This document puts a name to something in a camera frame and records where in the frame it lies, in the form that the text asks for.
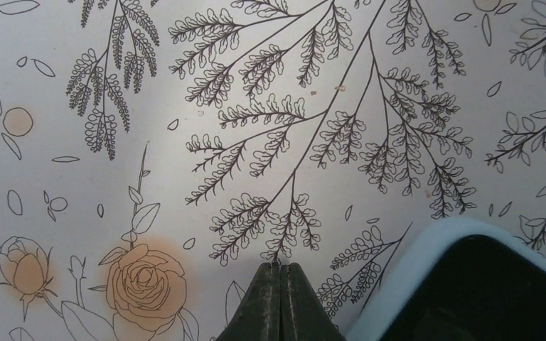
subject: dark green object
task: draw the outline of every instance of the dark green object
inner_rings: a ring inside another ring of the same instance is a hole
[[[455,242],[381,341],[545,341],[546,272],[501,242]]]
[[[261,264],[217,341],[345,341],[297,263]]]

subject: floral pattern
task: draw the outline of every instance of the floral pattern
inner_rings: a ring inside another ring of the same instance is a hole
[[[545,1],[0,3],[0,340],[209,340],[263,261],[345,332],[457,215],[546,258]]]

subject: orange rose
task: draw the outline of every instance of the orange rose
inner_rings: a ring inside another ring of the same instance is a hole
[[[168,254],[136,245],[110,266],[107,302],[125,320],[154,332],[172,323],[185,304],[184,274]]]
[[[51,279],[48,278],[49,257],[33,240],[12,237],[0,246],[0,269],[6,284],[22,293],[24,318],[28,304],[42,297]]]

